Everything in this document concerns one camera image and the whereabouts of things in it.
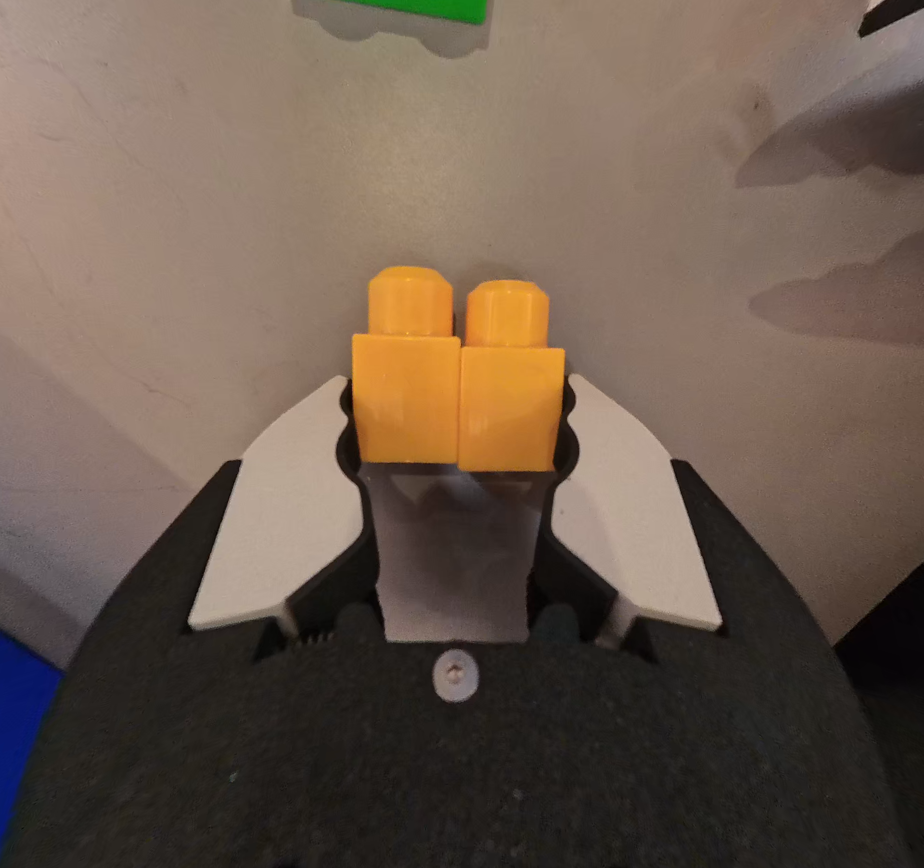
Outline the blue plastic bin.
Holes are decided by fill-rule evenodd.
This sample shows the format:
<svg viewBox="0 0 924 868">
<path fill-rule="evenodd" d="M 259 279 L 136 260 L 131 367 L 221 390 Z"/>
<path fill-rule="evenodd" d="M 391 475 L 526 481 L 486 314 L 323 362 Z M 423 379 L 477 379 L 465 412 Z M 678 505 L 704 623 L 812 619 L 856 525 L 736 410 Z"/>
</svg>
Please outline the blue plastic bin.
<svg viewBox="0 0 924 868">
<path fill-rule="evenodd" d="M 1 632 L 1 837 L 63 672 Z"/>
</svg>

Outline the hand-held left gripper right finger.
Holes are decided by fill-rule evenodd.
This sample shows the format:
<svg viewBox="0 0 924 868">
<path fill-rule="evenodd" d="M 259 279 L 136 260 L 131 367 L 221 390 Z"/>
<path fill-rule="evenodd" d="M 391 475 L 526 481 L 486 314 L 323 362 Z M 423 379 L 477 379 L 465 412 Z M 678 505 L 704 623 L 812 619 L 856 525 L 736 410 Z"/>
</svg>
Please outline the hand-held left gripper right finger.
<svg viewBox="0 0 924 868">
<path fill-rule="evenodd" d="M 637 620 L 716 633 L 722 615 L 672 458 L 649 428 L 580 375 L 563 407 L 536 541 L 536 616 L 625 639 Z"/>
</svg>

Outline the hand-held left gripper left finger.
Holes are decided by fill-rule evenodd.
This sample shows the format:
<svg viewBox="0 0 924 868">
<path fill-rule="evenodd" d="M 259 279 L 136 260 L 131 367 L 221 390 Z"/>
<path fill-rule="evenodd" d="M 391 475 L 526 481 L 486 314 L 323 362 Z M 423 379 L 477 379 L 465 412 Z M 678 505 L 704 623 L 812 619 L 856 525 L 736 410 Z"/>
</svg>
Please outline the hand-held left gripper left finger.
<svg viewBox="0 0 924 868">
<path fill-rule="evenodd" d="M 359 467 L 351 382 L 334 376 L 240 459 L 191 631 L 262 621 L 284 643 L 317 642 L 353 605 L 379 624 L 379 551 Z"/>
</svg>

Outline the grey desk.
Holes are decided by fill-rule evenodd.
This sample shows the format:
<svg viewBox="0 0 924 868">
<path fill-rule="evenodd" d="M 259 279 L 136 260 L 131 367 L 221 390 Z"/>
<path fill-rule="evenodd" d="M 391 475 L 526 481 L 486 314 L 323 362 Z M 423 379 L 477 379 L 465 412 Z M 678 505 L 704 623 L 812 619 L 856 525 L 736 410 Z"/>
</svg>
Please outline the grey desk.
<svg viewBox="0 0 924 868">
<path fill-rule="evenodd" d="M 2 626 L 66 667 L 367 282 L 532 280 L 836 642 L 922 563 L 922 14 L 2 0 Z"/>
</svg>

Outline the yellow toy block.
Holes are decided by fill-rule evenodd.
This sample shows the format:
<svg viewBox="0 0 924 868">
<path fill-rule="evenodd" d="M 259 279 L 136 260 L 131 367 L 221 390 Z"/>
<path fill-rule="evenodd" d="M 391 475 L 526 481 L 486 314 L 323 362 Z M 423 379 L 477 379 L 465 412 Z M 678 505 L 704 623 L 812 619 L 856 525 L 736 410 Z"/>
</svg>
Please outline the yellow toy block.
<svg viewBox="0 0 924 868">
<path fill-rule="evenodd" d="M 461 339 L 453 288 L 431 268 L 391 266 L 368 284 L 352 338 L 352 403 L 367 463 L 454 465 Z"/>
<path fill-rule="evenodd" d="M 459 469 L 552 469 L 566 355 L 549 345 L 549 318 L 549 297 L 533 282 L 487 281 L 468 294 L 460 357 Z"/>
</svg>

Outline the person's dark sweatshirt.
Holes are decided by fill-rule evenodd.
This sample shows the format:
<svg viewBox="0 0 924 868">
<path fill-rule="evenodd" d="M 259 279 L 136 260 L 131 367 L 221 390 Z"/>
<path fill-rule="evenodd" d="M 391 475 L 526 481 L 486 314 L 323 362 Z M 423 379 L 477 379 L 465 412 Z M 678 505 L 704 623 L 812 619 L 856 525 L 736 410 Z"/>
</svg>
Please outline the person's dark sweatshirt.
<svg viewBox="0 0 924 868">
<path fill-rule="evenodd" d="M 872 726 L 912 861 L 922 866 L 922 566 L 859 621 L 835 651 Z"/>
</svg>

